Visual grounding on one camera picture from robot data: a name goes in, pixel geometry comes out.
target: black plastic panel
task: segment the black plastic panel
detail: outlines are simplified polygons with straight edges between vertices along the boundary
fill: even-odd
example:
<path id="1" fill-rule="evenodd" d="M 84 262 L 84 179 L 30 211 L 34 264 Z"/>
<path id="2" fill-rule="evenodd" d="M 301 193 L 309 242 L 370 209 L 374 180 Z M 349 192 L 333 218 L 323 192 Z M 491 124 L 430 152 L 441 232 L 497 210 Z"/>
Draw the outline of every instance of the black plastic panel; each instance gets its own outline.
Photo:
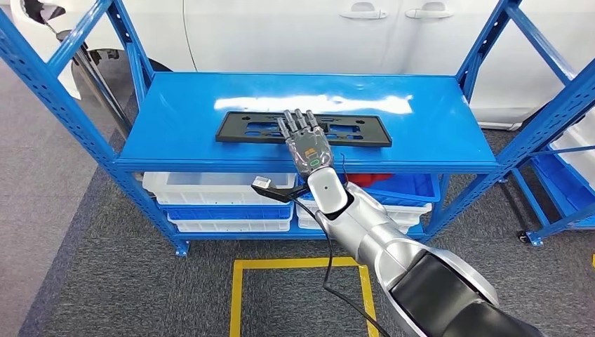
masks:
<path id="1" fill-rule="evenodd" d="M 276 119 L 280 112 L 235 112 L 225 115 L 215 140 L 228 143 L 285 143 Z M 331 145 L 391 147 L 392 139 L 378 116 L 317 114 Z"/>

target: yellow floor marking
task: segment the yellow floor marking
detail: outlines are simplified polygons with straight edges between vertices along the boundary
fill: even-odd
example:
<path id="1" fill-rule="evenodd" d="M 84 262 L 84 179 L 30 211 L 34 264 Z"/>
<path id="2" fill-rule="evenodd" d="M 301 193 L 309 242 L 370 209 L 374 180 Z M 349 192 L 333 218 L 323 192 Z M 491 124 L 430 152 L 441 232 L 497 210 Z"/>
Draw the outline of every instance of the yellow floor marking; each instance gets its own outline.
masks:
<path id="1" fill-rule="evenodd" d="M 365 265 L 359 266 L 359 280 L 361 283 L 361 295 L 363 297 L 363 309 L 376 320 L 376 310 L 374 310 L 374 298 L 372 297 L 372 285 L 370 284 L 370 273 Z M 370 322 L 368 324 L 368 336 L 378 337 L 378 330 Z"/>
<path id="2" fill-rule="evenodd" d="M 232 304 L 229 314 L 229 337 L 240 337 L 242 276 L 245 269 L 295 269 L 326 267 L 328 258 L 279 258 L 271 260 L 235 260 L 232 277 Z M 333 267 L 358 267 L 364 310 L 376 319 L 372 286 L 368 267 L 359 265 L 353 258 L 334 258 Z M 368 323 L 368 335 L 378 337 L 376 328 Z"/>

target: robotic arm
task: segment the robotic arm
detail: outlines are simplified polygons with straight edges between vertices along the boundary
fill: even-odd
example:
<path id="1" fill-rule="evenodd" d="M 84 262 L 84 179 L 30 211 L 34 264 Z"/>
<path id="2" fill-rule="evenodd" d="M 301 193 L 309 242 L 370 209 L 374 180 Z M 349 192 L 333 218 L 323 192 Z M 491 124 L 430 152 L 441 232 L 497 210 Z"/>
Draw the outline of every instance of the robotic arm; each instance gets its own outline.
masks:
<path id="1" fill-rule="evenodd" d="M 425 246 L 399 232 L 386 209 L 353 183 L 343 185 L 332 167 L 328 141 L 311 111 L 285 111 L 279 127 L 306 188 L 277 190 L 257 178 L 260 194 L 288 201 L 309 189 L 316 221 L 354 259 L 373 271 L 396 323 L 410 336 L 533 337 L 534 326 L 498 309 L 493 286 L 455 254 Z"/>

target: white storage bin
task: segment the white storage bin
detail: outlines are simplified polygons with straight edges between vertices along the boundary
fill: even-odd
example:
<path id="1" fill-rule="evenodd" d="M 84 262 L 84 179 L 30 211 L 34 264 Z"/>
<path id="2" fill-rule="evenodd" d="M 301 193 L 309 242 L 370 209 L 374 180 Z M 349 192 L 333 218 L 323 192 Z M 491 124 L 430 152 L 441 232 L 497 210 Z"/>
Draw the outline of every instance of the white storage bin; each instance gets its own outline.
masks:
<path id="1" fill-rule="evenodd" d="M 591 109 L 578 123 L 568 129 L 576 131 L 589 145 L 595 145 L 595 109 Z"/>
<path id="2" fill-rule="evenodd" d="M 180 232 L 287 232 L 293 218 L 283 220 L 168 220 Z"/>
<path id="3" fill-rule="evenodd" d="M 318 206 L 314 200 L 299 199 L 304 206 L 310 211 L 316 213 Z M 319 230 L 320 226 L 316 220 L 302 209 L 302 207 L 295 205 L 297 208 L 297 225 L 300 228 L 308 230 Z M 397 224 L 397 229 L 403 233 L 407 233 L 410 227 L 420 223 L 420 216 L 432 210 L 432 204 L 425 204 L 423 207 L 413 206 L 385 206 L 388 211 L 389 217 Z"/>
<path id="4" fill-rule="evenodd" d="M 551 143 L 551 148 L 553 150 L 562 150 L 572 147 L 595 145 L 595 142 L 590 143 L 585 140 L 582 134 L 577 132 L 575 126 L 566 129 L 560 138 Z M 591 188 L 595 189 L 595 150 L 566 152 L 560 153 L 559 156 L 566 163 L 570 164 L 589 183 Z"/>
<path id="5" fill-rule="evenodd" d="M 162 205 L 281 204 L 254 192 L 251 185 L 257 176 L 271 179 L 278 188 L 295 186 L 295 173 L 199 172 L 145 172 L 142 186 Z"/>

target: blue shelf frame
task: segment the blue shelf frame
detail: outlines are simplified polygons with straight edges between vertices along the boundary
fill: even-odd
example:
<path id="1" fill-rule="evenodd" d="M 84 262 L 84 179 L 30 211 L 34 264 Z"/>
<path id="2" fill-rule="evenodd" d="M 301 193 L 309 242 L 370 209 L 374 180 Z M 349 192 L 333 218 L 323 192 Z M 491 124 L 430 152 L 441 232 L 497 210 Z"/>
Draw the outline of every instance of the blue shelf frame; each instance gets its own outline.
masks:
<path id="1" fill-rule="evenodd" d="M 595 60 L 591 61 L 579 74 L 571 69 L 568 63 L 556 52 L 539 30 L 523 14 L 519 8 L 521 0 L 500 0 L 486 25 L 481 30 L 469 54 L 455 75 L 460 88 L 467 99 L 471 100 L 474 84 L 479 68 L 488 52 L 496 42 L 502 30 L 512 19 L 525 34 L 529 42 L 544 58 L 557 77 L 565 84 L 565 88 L 545 105 L 525 128 L 497 156 L 497 167 L 485 171 L 475 171 L 476 178 L 461 192 L 454 201 L 443 209 L 443 199 L 434 204 L 434 211 L 429 224 L 420 227 L 413 235 L 421 242 L 430 240 L 450 221 L 454 220 L 473 201 L 477 200 L 487 189 L 508 173 L 519 176 L 518 167 L 527 161 L 537 149 L 543 148 L 555 136 L 563 132 L 569 125 L 583 116 L 595 104 Z M 57 75 L 84 42 L 90 30 L 107 14 L 116 34 L 121 40 L 128 55 L 136 97 L 141 105 L 148 88 L 152 84 L 155 71 L 138 39 L 132 22 L 122 4 L 122 0 L 95 0 L 81 22 L 61 43 L 52 58 L 44 62 L 33 48 L 25 41 L 11 21 L 0 11 L 0 56 L 6 64 L 25 82 L 29 89 L 62 125 L 79 141 L 86 151 L 110 175 L 114 182 L 126 193 L 137 207 L 153 222 L 162 235 L 175 247 L 176 255 L 186 256 L 189 241 L 194 239 L 320 239 L 320 232 L 304 232 L 292 230 L 285 233 L 179 233 L 174 225 L 166 220 L 163 212 L 134 179 L 131 167 L 119 161 L 116 153 L 101 136 L 89 118 L 68 94 Z M 151 171 L 151 168 L 136 167 L 139 171 Z M 401 171 L 418 171 L 444 173 L 440 186 L 442 197 L 448 190 L 451 168 L 440 164 L 403 167 Z M 584 218 L 595 214 L 595 205 L 591 205 L 577 213 L 544 228 L 529 233 L 532 242 L 540 242 L 540 237 L 553 234 L 559 228 L 566 228 Z"/>

